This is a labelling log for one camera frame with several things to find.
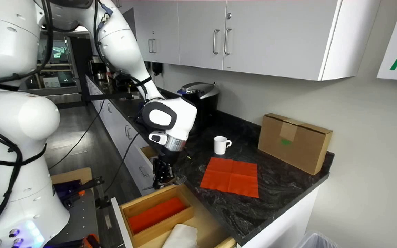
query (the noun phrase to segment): coffee maker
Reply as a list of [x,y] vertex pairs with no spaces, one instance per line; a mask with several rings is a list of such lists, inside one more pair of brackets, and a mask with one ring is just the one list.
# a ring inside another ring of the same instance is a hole
[[214,122],[218,95],[220,93],[218,86],[215,82],[214,84],[202,82],[189,83],[182,86],[178,90],[178,93],[192,102],[197,108],[197,117],[189,132],[189,136],[198,136],[206,127]]

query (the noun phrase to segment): trash bin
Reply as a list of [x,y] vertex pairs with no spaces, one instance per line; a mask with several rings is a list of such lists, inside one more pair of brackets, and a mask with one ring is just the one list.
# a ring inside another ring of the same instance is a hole
[[308,232],[294,248],[340,248],[340,246],[321,233]]

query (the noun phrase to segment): white mug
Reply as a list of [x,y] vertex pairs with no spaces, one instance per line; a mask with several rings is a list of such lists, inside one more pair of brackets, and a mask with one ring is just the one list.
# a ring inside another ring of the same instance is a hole
[[226,152],[226,148],[232,145],[232,141],[228,140],[226,137],[217,136],[214,138],[214,152],[219,155],[223,155]]

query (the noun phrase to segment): drawer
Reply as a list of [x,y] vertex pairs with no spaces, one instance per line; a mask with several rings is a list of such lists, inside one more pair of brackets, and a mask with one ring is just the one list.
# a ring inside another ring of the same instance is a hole
[[[187,199],[187,201],[194,207],[194,217],[187,220],[183,224],[197,228],[197,244],[200,248],[233,248],[236,246],[236,242],[224,228],[214,219],[211,213],[203,206],[203,204],[189,191],[185,185],[181,186],[169,186],[157,190],[147,196],[142,196],[126,204],[118,205],[115,198],[111,199],[111,203],[114,209],[115,217],[119,224],[120,233],[123,238],[123,242],[126,248],[138,248],[133,246],[131,242],[131,236],[129,226],[126,218],[123,214],[123,209],[141,202],[141,201],[153,201],[154,198],[163,193],[166,190],[170,190],[172,187],[178,187]],[[170,235],[171,231],[167,231],[159,236],[148,236],[148,242],[139,246],[139,248],[161,248]]]
[[131,144],[125,158],[125,164],[142,196],[154,192],[154,189],[143,190],[153,185],[153,165],[141,148]]

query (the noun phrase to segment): open drawer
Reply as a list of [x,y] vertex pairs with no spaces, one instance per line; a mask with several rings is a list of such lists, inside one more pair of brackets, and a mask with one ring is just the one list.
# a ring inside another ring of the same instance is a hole
[[200,248],[233,248],[236,246],[235,240],[227,234],[224,228],[214,219],[211,213],[185,185],[171,185],[157,190],[149,195],[129,201],[120,206],[117,204],[115,198],[111,199],[115,217],[117,218],[126,248],[161,248],[163,246],[171,231],[167,231],[159,236],[149,235],[148,241],[145,244],[138,247],[133,246],[131,242],[130,227],[126,221],[123,210],[133,206],[134,204],[140,204],[142,201],[153,201],[157,195],[164,193],[167,190],[172,190],[174,187],[178,187],[178,190],[181,191],[182,195],[187,199],[189,204],[194,207],[194,217],[187,220],[183,224],[197,228],[197,244]]

